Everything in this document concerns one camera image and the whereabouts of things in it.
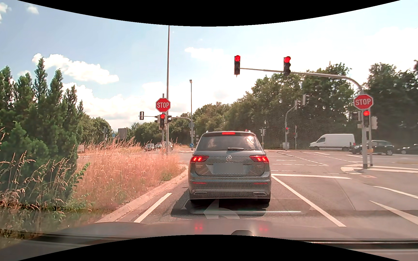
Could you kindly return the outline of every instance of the gray suv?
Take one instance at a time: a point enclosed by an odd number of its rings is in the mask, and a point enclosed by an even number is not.
[[[198,199],[257,198],[270,202],[269,160],[255,134],[214,131],[201,135],[189,162],[189,194]]]

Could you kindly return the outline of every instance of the rear bumper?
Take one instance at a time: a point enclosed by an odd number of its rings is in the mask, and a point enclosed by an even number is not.
[[[214,177],[190,173],[190,198],[263,198],[270,197],[271,175],[259,177]]]

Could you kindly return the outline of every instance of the white van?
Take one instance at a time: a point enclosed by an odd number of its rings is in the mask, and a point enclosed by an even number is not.
[[[354,134],[333,133],[324,134],[316,142],[309,144],[312,150],[342,150],[348,151],[349,147],[356,144]]]

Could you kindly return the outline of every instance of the street lamp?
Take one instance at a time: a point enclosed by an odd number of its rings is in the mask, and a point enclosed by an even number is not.
[[[189,80],[189,83],[191,85],[191,143],[193,144],[193,146],[191,147],[191,151],[193,151],[194,148],[194,143],[193,143],[193,135],[194,135],[194,131],[193,131],[193,80]]]

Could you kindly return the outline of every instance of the license plate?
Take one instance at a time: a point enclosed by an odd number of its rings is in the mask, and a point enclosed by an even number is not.
[[[214,174],[243,174],[244,168],[242,163],[214,163]]]

